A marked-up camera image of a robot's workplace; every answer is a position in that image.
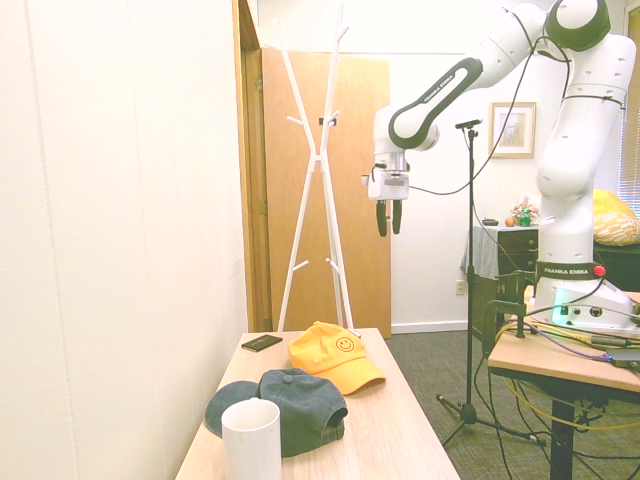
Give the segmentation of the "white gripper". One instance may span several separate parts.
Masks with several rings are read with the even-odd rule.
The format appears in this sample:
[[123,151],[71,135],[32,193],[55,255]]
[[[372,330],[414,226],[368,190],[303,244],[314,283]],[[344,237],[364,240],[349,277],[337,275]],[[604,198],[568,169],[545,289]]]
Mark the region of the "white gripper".
[[376,202],[376,221],[381,237],[387,235],[387,201],[392,201],[392,231],[400,233],[402,201],[409,196],[409,176],[405,173],[374,169],[369,175],[368,197]]

